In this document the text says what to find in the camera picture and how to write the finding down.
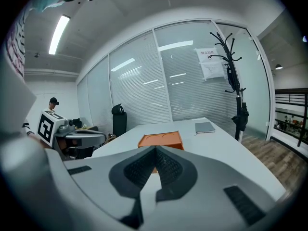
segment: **coat rack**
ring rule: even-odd
[[[210,32],[210,34],[218,39],[219,43],[216,43],[215,45],[220,44],[223,47],[223,49],[224,49],[224,51],[227,55],[227,57],[221,56],[221,55],[211,55],[211,56],[221,57],[224,61],[227,62],[225,64],[225,66],[227,66],[228,81],[229,81],[229,84],[231,85],[233,91],[225,90],[225,92],[229,92],[229,93],[236,92],[237,115],[234,116],[232,118],[232,120],[236,124],[235,139],[238,141],[239,138],[240,138],[240,131],[244,132],[245,129],[246,129],[246,124],[248,122],[248,116],[249,116],[249,112],[247,111],[246,103],[242,102],[243,91],[245,91],[246,88],[241,89],[240,82],[238,80],[236,70],[235,70],[235,66],[234,66],[234,62],[241,60],[241,57],[237,60],[233,59],[233,57],[232,57],[234,55],[234,52],[231,53],[232,49],[233,49],[234,40],[235,40],[234,38],[232,39],[231,50],[229,50],[229,48],[227,46],[227,40],[232,35],[232,33],[230,33],[230,35],[227,36],[225,41],[223,41],[223,39],[221,38],[219,33],[217,33],[217,36],[214,35],[212,32]]]

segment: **black office chair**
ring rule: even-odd
[[[112,108],[111,113],[113,116],[114,130],[113,134],[117,137],[126,133],[127,114],[124,112],[121,103]]]
[[[73,119],[73,124],[75,127],[77,128],[81,128],[82,127],[82,121],[80,121],[80,118],[78,119]]]

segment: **desk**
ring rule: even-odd
[[[242,144],[214,123],[212,123],[212,125],[216,132],[196,135],[194,124],[206,121],[208,120],[185,120],[170,123],[139,125],[94,151],[92,157],[106,156],[136,149],[138,142],[144,134],[179,131],[185,151],[226,163],[261,186],[275,201],[277,201],[285,193],[284,187]],[[149,179],[149,181],[152,181],[152,186],[147,186],[148,184],[146,184],[144,187],[147,190],[152,189],[152,192],[156,192],[160,189],[159,176],[155,175],[157,174],[152,174]]]

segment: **glass door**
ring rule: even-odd
[[[261,139],[266,139],[270,119],[270,91],[265,66],[258,48],[249,32],[241,27],[219,24],[223,35],[228,38],[229,46],[235,38],[232,51],[234,59],[242,57],[234,62],[241,88],[243,99],[249,112],[248,124],[245,134]]]

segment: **black rubber pad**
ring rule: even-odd
[[[69,169],[67,171],[70,175],[74,175],[74,174],[79,174],[79,173],[82,173],[82,172],[85,172],[85,171],[88,171],[88,170],[91,170],[91,169],[92,168],[90,168],[89,166],[82,166],[82,167],[72,168],[72,169]]]
[[[224,191],[248,225],[253,225],[265,216],[238,186],[225,188]]]

